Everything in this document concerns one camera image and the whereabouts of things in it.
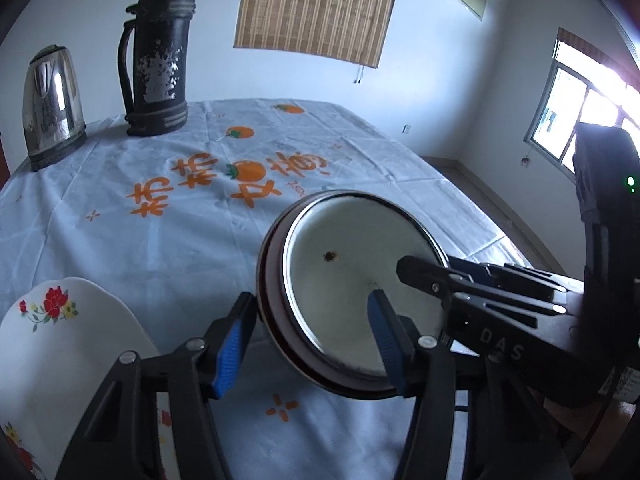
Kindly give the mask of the right hand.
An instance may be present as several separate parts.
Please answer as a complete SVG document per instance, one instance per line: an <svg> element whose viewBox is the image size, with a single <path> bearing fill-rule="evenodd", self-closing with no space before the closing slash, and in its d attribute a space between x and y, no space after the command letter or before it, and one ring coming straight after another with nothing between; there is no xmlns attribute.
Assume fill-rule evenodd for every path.
<svg viewBox="0 0 640 480"><path fill-rule="evenodd" d="M590 427L596 421L602 403L596 401L582 408L564 408L560 404L544 400L544 408L563 427L582 440L587 437ZM595 474L602 468L614 451L615 445L623 437L635 411L634 405L618 401L608 407L585 452L572 467L574 476Z"/></svg>

